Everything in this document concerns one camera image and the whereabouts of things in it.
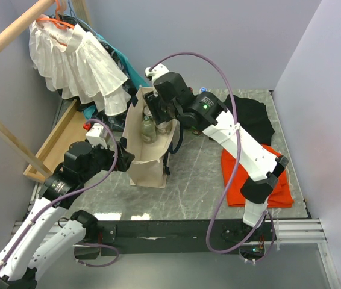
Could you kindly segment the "beige canvas tote bag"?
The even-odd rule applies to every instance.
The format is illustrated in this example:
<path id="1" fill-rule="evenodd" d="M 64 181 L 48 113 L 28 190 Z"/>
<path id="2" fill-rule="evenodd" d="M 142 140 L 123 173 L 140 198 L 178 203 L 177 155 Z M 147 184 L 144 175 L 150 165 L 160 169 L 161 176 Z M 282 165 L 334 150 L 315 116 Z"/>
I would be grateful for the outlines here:
<path id="1" fill-rule="evenodd" d="M 175 131 L 180 127 L 176 120 L 170 122 L 170 133 L 157 134 L 155 142 L 145 143 L 141 135 L 143 110 L 146 106 L 144 95 L 153 91 L 151 87 L 140 87 L 125 119 L 125 128 L 120 142 L 125 149 L 134 154 L 128 174 L 130 184 L 142 187 L 165 188 L 169 174 L 168 150 Z"/>

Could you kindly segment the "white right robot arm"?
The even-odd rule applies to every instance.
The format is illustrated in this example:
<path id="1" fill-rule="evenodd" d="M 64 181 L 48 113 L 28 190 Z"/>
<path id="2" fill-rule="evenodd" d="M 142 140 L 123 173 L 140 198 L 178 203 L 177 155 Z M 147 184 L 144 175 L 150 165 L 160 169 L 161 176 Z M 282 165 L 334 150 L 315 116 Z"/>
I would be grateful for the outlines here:
<path id="1" fill-rule="evenodd" d="M 183 127 L 202 132 L 247 171 L 248 178 L 240 189 L 245 198 L 242 233 L 245 238 L 255 240 L 263 232 L 259 220 L 288 159 L 267 151 L 234 120 L 232 112 L 213 93 L 194 94 L 179 73 L 161 66 L 147 68 L 145 75 L 154 87 L 146 101 L 157 123 L 176 119 Z"/>

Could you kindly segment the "green glass bottle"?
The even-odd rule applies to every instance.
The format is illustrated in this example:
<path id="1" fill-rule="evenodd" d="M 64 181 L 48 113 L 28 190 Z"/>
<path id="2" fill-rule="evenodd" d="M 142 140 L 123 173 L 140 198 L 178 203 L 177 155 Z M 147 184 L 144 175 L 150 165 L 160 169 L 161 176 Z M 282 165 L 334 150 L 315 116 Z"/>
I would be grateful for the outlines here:
<path id="1" fill-rule="evenodd" d="M 192 127 L 192 128 L 190 129 L 190 131 L 191 131 L 191 133 L 194 134 L 194 135 L 201 135 L 201 132 L 198 131 L 198 130 L 197 130 L 196 128 L 194 128 L 194 127 Z"/>

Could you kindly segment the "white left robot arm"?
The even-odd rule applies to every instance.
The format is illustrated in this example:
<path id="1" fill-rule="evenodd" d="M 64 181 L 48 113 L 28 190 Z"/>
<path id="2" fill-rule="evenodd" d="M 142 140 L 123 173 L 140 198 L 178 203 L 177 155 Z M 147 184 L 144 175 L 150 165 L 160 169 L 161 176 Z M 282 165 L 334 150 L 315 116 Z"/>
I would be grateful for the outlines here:
<path id="1" fill-rule="evenodd" d="M 46 179 L 29 215 L 0 253 L 0 288 L 35 288 L 44 271 L 64 252 L 81 241 L 99 236 L 98 219 L 79 210 L 47 242 L 49 230 L 86 189 L 85 183 L 100 171 L 126 172 L 134 159 L 121 144 L 80 141 L 70 145 L 64 160 Z"/>

